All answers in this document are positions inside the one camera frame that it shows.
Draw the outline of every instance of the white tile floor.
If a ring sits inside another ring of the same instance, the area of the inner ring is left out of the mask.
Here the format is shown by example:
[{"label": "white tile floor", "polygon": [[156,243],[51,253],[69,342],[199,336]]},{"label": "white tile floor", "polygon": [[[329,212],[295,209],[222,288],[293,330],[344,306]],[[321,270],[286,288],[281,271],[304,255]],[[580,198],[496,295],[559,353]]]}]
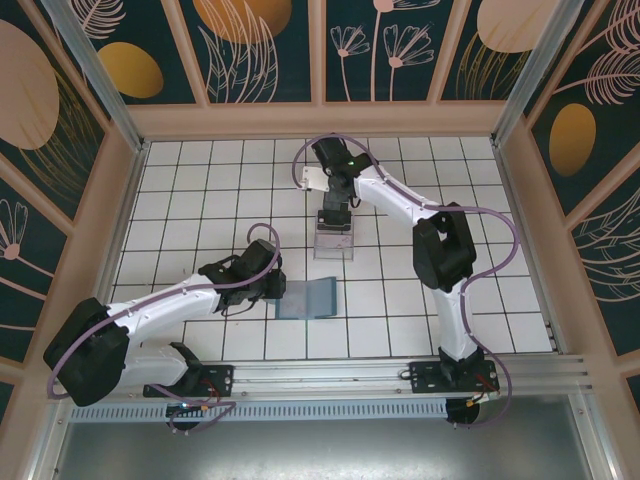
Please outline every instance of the white tile floor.
[{"label": "white tile floor", "polygon": [[[384,167],[437,202],[510,212],[487,138],[370,138]],[[271,223],[290,280],[338,279],[338,315],[274,320],[264,303],[225,319],[192,319],[157,340],[184,341],[202,360],[370,358],[437,353],[439,323],[431,292],[416,279],[411,232],[369,205],[355,210],[353,262],[313,260],[319,192],[294,189],[290,163],[304,140],[161,142],[151,147],[131,216],[112,301],[136,298],[182,280],[205,263],[247,246],[246,232]],[[315,162],[310,150],[306,161]],[[509,230],[493,217],[468,215],[475,271],[502,261]],[[267,238],[256,230],[254,238]],[[552,350],[525,256],[471,288],[475,329],[496,352]]]}]

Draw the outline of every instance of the wall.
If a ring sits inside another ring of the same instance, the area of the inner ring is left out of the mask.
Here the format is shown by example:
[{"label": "wall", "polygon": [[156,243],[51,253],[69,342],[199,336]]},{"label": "wall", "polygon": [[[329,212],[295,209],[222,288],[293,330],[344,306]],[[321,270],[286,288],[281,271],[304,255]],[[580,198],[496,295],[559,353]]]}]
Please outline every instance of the wall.
[{"label": "wall", "polygon": [[557,2],[71,5],[142,134],[198,139],[487,134]]},{"label": "wall", "polygon": [[505,153],[568,349],[639,478],[640,4],[588,7]]},{"label": "wall", "polygon": [[90,296],[133,152],[38,13],[0,5],[0,476],[46,406],[44,348]]}]

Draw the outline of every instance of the purple wire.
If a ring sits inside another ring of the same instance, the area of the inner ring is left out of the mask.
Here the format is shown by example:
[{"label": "purple wire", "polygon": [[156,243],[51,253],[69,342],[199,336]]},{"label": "purple wire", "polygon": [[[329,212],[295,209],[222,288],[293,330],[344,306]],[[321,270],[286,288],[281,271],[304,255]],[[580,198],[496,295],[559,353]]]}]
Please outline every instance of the purple wire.
[{"label": "purple wire", "polygon": [[487,354],[500,366],[500,368],[504,372],[505,379],[507,380],[507,401],[505,402],[504,407],[502,408],[502,410],[495,417],[493,417],[493,418],[491,418],[491,419],[489,419],[487,421],[480,422],[480,423],[472,423],[472,424],[465,425],[465,426],[468,427],[468,428],[478,428],[478,427],[486,427],[488,425],[491,425],[492,423],[497,422],[502,417],[504,417],[504,415],[509,410],[509,407],[511,406],[511,399],[512,399],[512,396],[513,396],[513,383],[512,383],[512,380],[511,380],[511,374],[507,370],[507,367],[504,364],[504,362],[502,360],[500,360],[500,358],[498,358],[498,356],[495,353],[493,353],[484,344],[482,344],[482,342],[480,342],[480,340],[478,340],[475,337],[475,335],[473,334],[473,332],[471,331],[471,327],[469,326],[469,320],[467,319],[467,310],[466,310],[467,307],[466,307],[466,302],[464,301],[464,296],[466,294],[467,288],[469,288],[469,285],[471,285],[473,282],[475,282],[476,280],[479,280],[480,278],[488,277],[489,275],[492,275],[492,274],[496,273],[499,270],[502,270],[504,267],[506,267],[511,262],[511,260],[514,259],[514,257],[518,253],[518,247],[520,245],[520,235],[518,234],[518,230],[516,229],[516,226],[509,219],[509,217],[507,217],[506,215],[503,215],[502,213],[496,212],[495,210],[491,210],[490,208],[464,207],[464,206],[463,207],[446,207],[446,206],[435,206],[435,205],[428,205],[428,204],[422,203],[422,201],[419,198],[414,197],[410,193],[406,192],[404,189],[400,188],[398,185],[393,183],[384,174],[384,172],[380,168],[380,164],[379,164],[378,160],[373,156],[373,153],[371,153],[371,150],[369,150],[368,147],[363,145],[361,142],[359,142],[355,138],[349,137],[348,135],[342,135],[342,134],[339,134],[339,133],[331,133],[331,134],[326,134],[326,135],[319,135],[319,136],[317,136],[315,138],[312,138],[311,140],[305,142],[305,144],[302,147],[300,147],[300,150],[298,150],[298,152],[296,153],[295,157],[293,158],[293,164],[291,165],[291,175],[293,177],[293,183],[295,183],[298,188],[303,188],[302,184],[296,178],[296,164],[298,163],[298,161],[300,159],[300,156],[307,149],[307,147],[309,147],[310,145],[314,144],[318,140],[322,140],[324,138],[339,138],[339,139],[346,140],[347,142],[353,143],[354,145],[360,147],[364,151],[364,153],[366,153],[369,156],[369,158],[371,159],[371,163],[373,164],[373,167],[376,169],[376,172],[378,172],[378,175],[380,175],[380,178],[382,178],[382,180],[384,182],[386,182],[386,184],[389,185],[389,187],[391,187],[394,191],[396,191],[398,194],[400,194],[401,196],[403,196],[404,198],[409,200],[411,203],[413,203],[415,205],[418,205],[420,208],[424,208],[426,210],[432,210],[432,211],[436,211],[436,212],[484,213],[484,214],[492,215],[494,217],[499,218],[504,223],[506,223],[507,226],[509,227],[509,229],[511,230],[511,233],[513,234],[513,245],[511,247],[511,251],[509,252],[509,255],[507,255],[507,258],[503,262],[501,262],[500,264],[496,265],[493,268],[490,268],[489,270],[487,270],[485,272],[480,272],[480,273],[478,273],[476,275],[472,275],[467,280],[465,280],[462,283],[462,286],[460,287],[460,296],[463,297],[463,300],[460,302],[460,313],[462,314],[462,323],[464,325],[465,331],[467,332],[467,335],[469,335],[469,338],[471,338],[473,343],[475,343],[478,347],[480,347],[481,349],[486,351]]},{"label": "purple wire", "polygon": [[[94,333],[96,333],[98,330],[106,327],[107,325],[109,325],[110,323],[115,322],[116,320],[123,318],[131,313],[137,312],[138,310],[141,310],[142,308],[148,306],[148,305],[152,305],[160,300],[164,300],[165,298],[169,298],[169,297],[173,297],[175,295],[182,295],[185,294],[186,292],[192,291],[192,290],[215,290],[216,288],[218,289],[228,289],[228,288],[240,288],[240,287],[244,287],[246,285],[249,285],[253,282],[256,282],[258,280],[260,280],[262,277],[264,277],[267,273],[269,273],[269,271],[271,270],[271,268],[273,268],[273,266],[276,264],[276,262],[278,261],[278,258],[280,257],[280,237],[278,236],[278,232],[276,232],[276,230],[271,226],[268,225],[266,223],[256,223],[254,225],[251,226],[251,228],[249,229],[249,231],[247,232],[247,243],[251,242],[251,233],[257,228],[257,227],[265,227],[267,228],[271,233],[273,233],[273,237],[275,239],[276,242],[276,250],[275,253],[273,254],[273,258],[271,259],[271,261],[269,262],[269,264],[264,268],[264,270],[262,270],[260,273],[256,274],[255,276],[247,279],[247,280],[243,280],[242,282],[236,282],[236,283],[228,283],[226,285],[212,285],[212,284],[200,284],[200,285],[189,285],[186,287],[182,287],[182,288],[176,288],[174,290],[169,290],[168,292],[165,292],[161,295],[158,295],[157,297],[154,298],[150,298],[148,300],[145,300],[144,302],[140,302],[138,304],[132,305],[130,308],[123,310],[121,312],[116,313],[115,315],[113,315],[112,317],[109,318],[105,318],[104,320],[102,320],[101,322],[98,322],[96,325],[94,325],[93,327],[91,327],[90,329],[88,329],[86,332],[84,332],[82,335],[80,335],[75,342],[73,342],[71,344],[71,346],[69,347],[69,349],[64,352],[64,354],[62,355],[62,357],[60,357],[60,360],[58,360],[58,363],[56,363],[56,366],[53,367],[53,370],[51,371],[51,375],[49,376],[49,380],[47,380],[47,395],[49,396],[49,398],[54,399],[54,400],[62,400],[63,398],[67,398],[69,396],[68,393],[64,393],[64,394],[57,394],[53,391],[53,385],[55,383],[56,377],[58,376],[58,374],[60,373],[60,370],[62,370],[62,367],[64,366],[64,364],[67,362],[67,360],[69,360],[69,358],[71,357],[71,355],[73,355],[73,353],[78,349],[78,347],[80,347],[80,345],[82,345],[84,343],[85,340],[87,340],[89,337],[91,337]],[[183,403],[187,403],[189,405],[199,405],[199,406],[206,406],[206,407],[224,407],[224,406],[228,406],[229,408],[225,409],[220,415],[218,415],[217,417],[215,417],[213,420],[209,420],[207,422],[204,422],[204,424],[202,425],[201,428],[200,425],[198,425],[198,427],[194,427],[191,429],[191,431],[193,432],[195,431],[199,431],[199,430],[204,430],[205,428],[209,428],[210,426],[216,424],[222,417],[224,417],[225,415],[227,415],[229,412],[231,412],[231,410],[233,410],[236,406],[235,402],[218,402],[215,404],[212,403],[208,403],[208,402],[202,402],[199,400],[190,400],[188,398],[184,398],[184,397],[180,397],[178,395],[174,395],[173,393],[169,392],[169,390],[167,390],[166,388],[160,386],[160,385],[150,385],[151,387],[155,388],[156,390],[158,390],[160,393],[171,397],[175,400],[178,400],[180,402]],[[173,426],[173,419],[175,417],[172,416],[171,419],[169,420],[169,424],[171,425],[171,427],[174,429],[174,431],[176,431],[176,428]]]}]

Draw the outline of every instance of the purple cable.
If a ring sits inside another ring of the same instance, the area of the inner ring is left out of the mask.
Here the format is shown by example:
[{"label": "purple cable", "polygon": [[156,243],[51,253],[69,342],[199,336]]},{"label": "purple cable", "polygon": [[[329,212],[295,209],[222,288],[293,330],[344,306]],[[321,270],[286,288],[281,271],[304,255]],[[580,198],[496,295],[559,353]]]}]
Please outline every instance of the purple cable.
[{"label": "purple cable", "polygon": [[[322,140],[324,138],[340,138],[342,140],[346,140],[347,142],[353,143],[354,145],[360,147],[364,151],[364,153],[366,153],[369,156],[369,158],[371,159],[371,163],[373,164],[373,167],[376,169],[376,172],[378,172],[378,175],[380,175],[380,178],[382,178],[382,180],[385,181],[386,184],[389,185],[389,187],[391,187],[394,191],[396,191],[398,194],[400,194],[401,196],[403,196],[404,198],[409,200],[411,203],[413,203],[415,205],[418,205],[420,208],[424,208],[426,210],[432,210],[432,211],[436,211],[436,212],[485,213],[487,215],[492,215],[494,217],[497,217],[500,220],[502,220],[504,223],[507,224],[507,226],[511,230],[511,233],[513,234],[513,245],[511,247],[511,251],[509,252],[509,255],[507,255],[507,258],[503,262],[498,264],[497,266],[495,266],[493,268],[490,268],[486,272],[480,272],[480,273],[478,273],[476,275],[472,275],[467,280],[465,280],[463,282],[462,286],[460,287],[460,295],[462,297],[465,296],[465,292],[466,292],[467,288],[469,287],[469,285],[471,285],[473,282],[475,282],[476,280],[478,280],[480,278],[488,277],[489,275],[491,275],[493,273],[496,273],[499,270],[502,270],[504,267],[506,267],[511,262],[511,260],[514,259],[514,257],[518,253],[518,247],[520,245],[520,236],[518,235],[518,230],[516,229],[516,226],[509,219],[509,217],[503,215],[502,213],[496,212],[495,210],[491,210],[490,208],[483,208],[483,207],[446,207],[446,206],[435,206],[435,205],[428,205],[428,204],[422,203],[422,201],[419,198],[414,197],[413,195],[411,195],[410,193],[406,192],[405,190],[400,188],[398,185],[393,183],[390,179],[388,179],[388,177],[381,170],[378,160],[373,156],[373,153],[371,153],[371,150],[369,150],[369,148],[364,146],[362,143],[357,141],[355,138],[349,137],[348,135],[342,135],[342,134],[339,134],[339,133],[331,133],[331,134],[326,134],[326,135],[319,135],[319,136],[317,136],[315,138],[312,138],[311,140],[305,142],[305,144],[302,147],[300,147],[300,150],[298,150],[298,152],[296,153],[295,157],[293,158],[293,164],[291,165],[291,176],[293,177],[293,183],[295,183],[298,188],[303,188],[302,184],[296,178],[296,164],[298,163],[298,161],[300,159],[300,156],[307,149],[307,147],[309,147],[310,145],[314,144],[318,140]],[[498,358],[498,356],[495,353],[493,353],[485,345],[483,345],[480,342],[480,340],[478,340],[475,337],[475,335],[473,334],[473,332],[471,331],[471,327],[469,326],[469,320],[467,319],[466,308],[467,308],[466,307],[466,302],[463,299],[463,301],[460,302],[460,313],[462,314],[462,323],[464,325],[465,331],[467,332],[467,335],[469,335],[469,338],[473,341],[473,343],[475,343],[478,347],[480,347],[481,349],[486,351],[487,354],[498,365],[500,365],[500,368],[504,372],[505,379],[507,380],[507,401],[506,401],[504,407],[502,408],[502,410],[500,411],[500,413],[498,413],[495,417],[491,418],[490,420],[487,420],[487,421],[484,421],[484,422],[480,422],[480,423],[472,423],[472,424],[469,424],[469,425],[465,425],[468,428],[486,427],[486,426],[491,425],[492,423],[495,423],[498,420],[500,420],[507,413],[507,411],[509,410],[509,407],[511,406],[511,399],[512,399],[512,396],[513,396],[513,383],[512,383],[512,380],[511,380],[511,374],[507,370],[507,367],[504,364],[504,362],[502,360],[500,360],[500,358]]]},{"label": "purple cable", "polygon": [[[240,287],[244,287],[246,285],[249,285],[249,284],[251,284],[253,282],[256,282],[256,281],[260,280],[267,273],[269,273],[271,268],[273,268],[273,266],[278,261],[278,258],[280,257],[280,237],[278,236],[278,232],[276,232],[276,230],[271,225],[268,225],[266,223],[256,223],[256,224],[252,225],[251,228],[249,229],[249,231],[247,232],[247,243],[251,242],[251,233],[257,227],[265,227],[265,228],[267,228],[271,233],[273,233],[273,237],[274,237],[275,242],[276,242],[276,250],[275,250],[275,253],[273,254],[273,258],[271,259],[269,264],[264,268],[264,270],[262,270],[260,273],[256,274],[255,276],[253,276],[253,277],[251,277],[251,278],[249,278],[247,280],[243,280],[242,282],[229,283],[229,284],[226,284],[226,285],[212,285],[212,284],[189,285],[189,286],[186,286],[186,287],[176,288],[174,290],[169,290],[168,292],[165,292],[165,293],[163,293],[161,295],[158,295],[157,297],[150,298],[148,300],[145,300],[144,302],[140,302],[140,303],[137,303],[135,305],[132,305],[127,310],[123,310],[121,312],[118,312],[114,316],[109,317],[109,318],[105,318],[101,322],[98,322],[96,325],[94,325],[93,327],[88,329],[86,332],[84,332],[82,335],[80,335],[76,339],[76,341],[71,344],[69,349],[66,352],[64,352],[62,357],[60,357],[60,360],[58,360],[58,363],[56,363],[56,366],[53,367],[53,370],[51,371],[51,375],[49,376],[49,380],[47,381],[47,395],[48,395],[48,397],[51,398],[51,399],[54,399],[54,400],[61,400],[63,398],[67,398],[69,396],[69,394],[67,394],[67,393],[65,393],[65,394],[57,394],[57,393],[55,393],[53,391],[53,385],[55,383],[56,377],[60,373],[60,370],[62,370],[62,367],[64,366],[64,364],[67,362],[67,360],[69,360],[71,355],[73,355],[73,353],[80,347],[80,345],[82,345],[85,340],[87,340],[89,337],[91,337],[98,330],[106,327],[110,323],[113,323],[116,320],[119,320],[120,318],[123,318],[123,317],[129,315],[130,313],[137,312],[138,310],[141,310],[142,308],[144,308],[144,307],[146,307],[148,305],[156,303],[156,302],[158,302],[160,300],[164,300],[165,298],[173,297],[175,295],[182,295],[182,294],[184,294],[184,293],[186,293],[188,291],[192,291],[192,290],[209,290],[209,289],[214,289],[215,290],[216,288],[218,288],[218,289],[240,288]],[[207,402],[201,402],[199,400],[189,400],[187,398],[179,397],[177,395],[172,394],[166,388],[164,388],[164,387],[162,387],[160,385],[155,385],[154,384],[154,385],[150,385],[150,386],[155,388],[156,390],[158,390],[160,393],[162,393],[164,395],[167,395],[168,397],[171,397],[171,398],[173,398],[175,400],[178,400],[180,402],[187,403],[187,404],[190,404],[190,405],[200,405],[200,406],[206,406],[206,407],[214,407],[214,406],[218,406],[218,407],[220,407],[220,406],[228,406],[229,407],[224,412],[222,412],[220,415],[215,417],[213,420],[210,420],[210,421],[206,422],[205,425],[202,428],[199,428],[198,430],[204,430],[204,428],[208,428],[211,425],[217,423],[222,417],[227,415],[236,406],[235,402],[219,402],[219,403],[212,404],[212,403],[207,403]],[[173,427],[173,417],[170,419],[169,423]]]}]

